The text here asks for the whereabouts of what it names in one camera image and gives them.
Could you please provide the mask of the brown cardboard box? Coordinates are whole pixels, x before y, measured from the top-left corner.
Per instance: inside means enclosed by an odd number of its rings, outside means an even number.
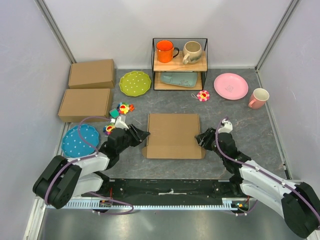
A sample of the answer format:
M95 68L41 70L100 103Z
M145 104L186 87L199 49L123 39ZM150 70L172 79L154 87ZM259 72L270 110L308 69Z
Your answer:
M151 113L148 116L147 159L200 160L206 151L197 143L201 133L198 114Z

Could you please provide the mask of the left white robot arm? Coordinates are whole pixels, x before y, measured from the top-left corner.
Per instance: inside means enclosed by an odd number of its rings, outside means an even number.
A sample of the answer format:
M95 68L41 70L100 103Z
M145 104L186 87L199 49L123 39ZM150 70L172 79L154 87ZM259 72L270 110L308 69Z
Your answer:
M76 158L56 155L38 177L32 191L56 209L64 207L72 197L89 192L104 197L110 185L109 178L101 172L112 168L124 150L138 146L149 135L150 132L130 124L125 129L114 129L93 154Z

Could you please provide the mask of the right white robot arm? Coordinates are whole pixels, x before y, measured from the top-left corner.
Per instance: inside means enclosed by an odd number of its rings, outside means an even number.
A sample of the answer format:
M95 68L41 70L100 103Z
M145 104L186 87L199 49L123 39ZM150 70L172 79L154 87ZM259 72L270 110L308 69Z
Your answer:
M236 178L229 184L233 196L245 194L268 206L300 238L319 230L320 199L308 183L294 183L265 170L238 150L230 133L210 127L195 139L200 147L215 152Z

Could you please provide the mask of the front folded cardboard box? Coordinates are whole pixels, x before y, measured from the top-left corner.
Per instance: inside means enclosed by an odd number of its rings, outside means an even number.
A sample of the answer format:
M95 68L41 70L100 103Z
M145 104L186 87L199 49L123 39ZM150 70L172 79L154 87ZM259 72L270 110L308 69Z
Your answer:
M87 117L88 122L101 122L109 117L113 93L108 88L67 89L64 93L58 116L65 123L79 123Z

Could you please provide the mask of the folded cardboard box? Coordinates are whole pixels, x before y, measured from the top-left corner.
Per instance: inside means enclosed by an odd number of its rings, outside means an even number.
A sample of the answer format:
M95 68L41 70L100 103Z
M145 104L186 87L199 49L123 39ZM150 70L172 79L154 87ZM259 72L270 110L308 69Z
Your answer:
M113 59L73 63L70 68L70 89L113 89L115 87Z
M64 93L58 116L65 123L79 123L87 117L88 122L101 122L109 117L113 93L108 88L67 89Z

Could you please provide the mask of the rear folded cardboard box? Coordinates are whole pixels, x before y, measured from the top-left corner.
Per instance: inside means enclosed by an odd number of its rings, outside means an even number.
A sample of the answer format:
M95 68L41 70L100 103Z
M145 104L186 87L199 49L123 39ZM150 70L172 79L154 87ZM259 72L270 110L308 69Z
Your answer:
M70 68L70 89L113 89L115 87L113 59L73 63Z

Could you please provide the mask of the rainbow flower plush toy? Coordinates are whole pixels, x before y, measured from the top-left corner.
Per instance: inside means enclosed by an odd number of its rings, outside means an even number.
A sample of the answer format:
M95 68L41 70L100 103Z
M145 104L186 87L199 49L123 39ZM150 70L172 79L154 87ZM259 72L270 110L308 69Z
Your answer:
M126 115L129 112L133 112L135 110L135 107L131 103L120 102L117 105L116 109L120 115Z

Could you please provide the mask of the small rainbow flower plush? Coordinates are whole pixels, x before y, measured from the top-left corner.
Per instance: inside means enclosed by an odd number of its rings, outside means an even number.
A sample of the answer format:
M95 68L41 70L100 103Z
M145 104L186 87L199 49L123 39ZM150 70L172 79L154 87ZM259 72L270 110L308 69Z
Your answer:
M104 128L103 128L103 133L108 136L108 135L110 135L112 133L113 129L115 129L115 128L116 127L115 127L115 125L113 123L105 125Z

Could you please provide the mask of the green dotted plate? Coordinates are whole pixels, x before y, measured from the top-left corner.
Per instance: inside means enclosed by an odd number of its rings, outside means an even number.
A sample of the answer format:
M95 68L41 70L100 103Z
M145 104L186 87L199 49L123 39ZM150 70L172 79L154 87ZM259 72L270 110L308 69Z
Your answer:
M120 78L119 88L129 97L144 95L151 87L152 81L143 71L131 71Z

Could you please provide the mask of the pink plate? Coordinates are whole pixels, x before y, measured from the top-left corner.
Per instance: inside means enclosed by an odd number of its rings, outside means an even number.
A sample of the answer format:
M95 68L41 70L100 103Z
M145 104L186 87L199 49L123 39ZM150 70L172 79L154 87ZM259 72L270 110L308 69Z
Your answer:
M220 74L214 80L213 87L222 98L233 101L244 98L249 91L247 81L235 73Z

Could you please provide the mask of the teal rectangular dish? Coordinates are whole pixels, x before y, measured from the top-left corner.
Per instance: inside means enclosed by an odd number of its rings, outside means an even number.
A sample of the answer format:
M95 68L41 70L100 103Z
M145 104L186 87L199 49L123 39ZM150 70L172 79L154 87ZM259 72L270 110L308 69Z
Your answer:
M196 85L198 74L196 72L162 72L160 80L162 83L192 88Z

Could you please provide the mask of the blue dotted plate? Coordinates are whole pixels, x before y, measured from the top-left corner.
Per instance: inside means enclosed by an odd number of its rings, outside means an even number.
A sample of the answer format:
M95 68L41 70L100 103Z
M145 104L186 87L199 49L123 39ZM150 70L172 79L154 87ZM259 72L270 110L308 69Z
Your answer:
M99 145L100 135L98 131L91 125L82 124L80 126L80 134L82 138L90 143L92 146ZM67 158L80 158L83 156L91 155L95 149L85 143L78 134L78 126L74 126L62 138L61 149Z

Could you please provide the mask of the pink mug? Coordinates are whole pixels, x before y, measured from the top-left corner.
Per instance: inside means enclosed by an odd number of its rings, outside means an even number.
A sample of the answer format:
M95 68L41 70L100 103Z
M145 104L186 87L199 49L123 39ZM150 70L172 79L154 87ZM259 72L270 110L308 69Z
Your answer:
M261 108L269 99L270 94L264 88L256 88L250 96L248 107L251 109Z

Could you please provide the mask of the orange mug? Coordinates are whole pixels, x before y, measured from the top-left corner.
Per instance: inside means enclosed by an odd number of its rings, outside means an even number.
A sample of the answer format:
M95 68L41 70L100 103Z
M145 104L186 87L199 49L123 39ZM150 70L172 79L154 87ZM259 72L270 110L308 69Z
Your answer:
M177 57L180 50L174 47L169 40L161 40L156 44L157 60L161 63L169 63L173 58Z

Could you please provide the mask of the beige ceramic mug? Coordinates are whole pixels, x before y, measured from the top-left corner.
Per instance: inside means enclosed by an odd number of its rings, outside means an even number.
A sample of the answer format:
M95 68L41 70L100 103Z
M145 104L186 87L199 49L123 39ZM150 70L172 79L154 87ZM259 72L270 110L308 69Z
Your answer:
M186 64L195 64L197 63L200 58L202 57L202 46L200 43L196 41L189 41L187 42L182 51L183 59L182 63Z

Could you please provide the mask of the pink flower plush keychain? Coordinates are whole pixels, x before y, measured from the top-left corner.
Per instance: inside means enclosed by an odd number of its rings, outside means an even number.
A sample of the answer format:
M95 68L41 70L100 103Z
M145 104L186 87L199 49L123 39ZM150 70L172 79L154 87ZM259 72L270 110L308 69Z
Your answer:
M200 102L206 102L210 99L210 93L207 90L201 90L197 94L191 94L194 99Z

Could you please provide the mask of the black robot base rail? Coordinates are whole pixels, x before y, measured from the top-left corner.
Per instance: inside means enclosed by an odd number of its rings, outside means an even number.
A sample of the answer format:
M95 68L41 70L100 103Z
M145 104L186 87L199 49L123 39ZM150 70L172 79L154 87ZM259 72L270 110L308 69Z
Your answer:
M240 187L229 180L218 179L137 179L114 178L104 181L97 191L106 197L128 197L138 194L186 194L214 198L246 198Z

